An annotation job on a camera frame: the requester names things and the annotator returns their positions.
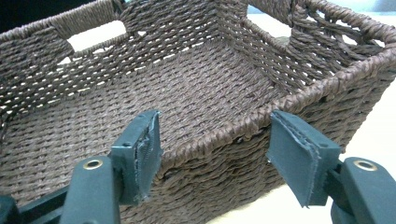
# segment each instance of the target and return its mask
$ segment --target clamp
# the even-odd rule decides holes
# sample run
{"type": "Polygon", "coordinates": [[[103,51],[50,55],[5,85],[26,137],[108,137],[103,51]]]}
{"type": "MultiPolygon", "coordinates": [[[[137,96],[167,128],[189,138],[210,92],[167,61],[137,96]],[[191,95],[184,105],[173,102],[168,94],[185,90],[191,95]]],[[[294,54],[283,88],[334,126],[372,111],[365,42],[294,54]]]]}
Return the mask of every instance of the clamp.
{"type": "Polygon", "coordinates": [[[138,115],[106,156],[79,162],[70,185],[18,208],[0,196],[0,223],[120,223],[120,204],[139,205],[149,198],[161,164],[159,112],[138,115]]]}

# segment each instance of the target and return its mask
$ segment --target dark green clamp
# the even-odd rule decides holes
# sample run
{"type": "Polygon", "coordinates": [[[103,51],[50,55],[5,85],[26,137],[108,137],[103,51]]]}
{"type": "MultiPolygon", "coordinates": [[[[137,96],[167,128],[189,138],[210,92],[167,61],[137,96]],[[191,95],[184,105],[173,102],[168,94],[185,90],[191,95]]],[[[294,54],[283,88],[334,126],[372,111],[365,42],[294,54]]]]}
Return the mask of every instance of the dark green clamp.
{"type": "Polygon", "coordinates": [[[111,148],[109,157],[80,162],[73,173],[61,223],[120,223],[119,204],[149,197],[160,167],[159,112],[138,115],[111,148]]]}
{"type": "Polygon", "coordinates": [[[292,114],[274,111],[267,157],[301,206],[333,198],[332,222],[388,224],[396,220],[396,182],[381,165],[338,160],[341,148],[292,114]]]}

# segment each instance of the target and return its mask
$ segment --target woven basket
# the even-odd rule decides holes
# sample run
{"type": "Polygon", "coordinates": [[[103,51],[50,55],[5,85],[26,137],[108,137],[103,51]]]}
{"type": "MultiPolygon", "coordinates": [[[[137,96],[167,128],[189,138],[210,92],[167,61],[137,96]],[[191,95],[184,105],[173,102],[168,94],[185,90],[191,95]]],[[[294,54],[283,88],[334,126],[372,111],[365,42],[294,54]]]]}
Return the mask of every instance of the woven basket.
{"type": "Polygon", "coordinates": [[[265,157],[272,110],[346,146],[395,78],[395,47],[394,27],[315,0],[103,0],[11,30],[0,35],[0,194],[23,205],[64,187],[156,108],[162,166],[122,220],[204,223],[283,184],[265,157]],[[292,28],[289,40],[248,20],[248,4],[292,28]],[[127,33],[83,51],[66,41],[110,21],[127,33]]]}

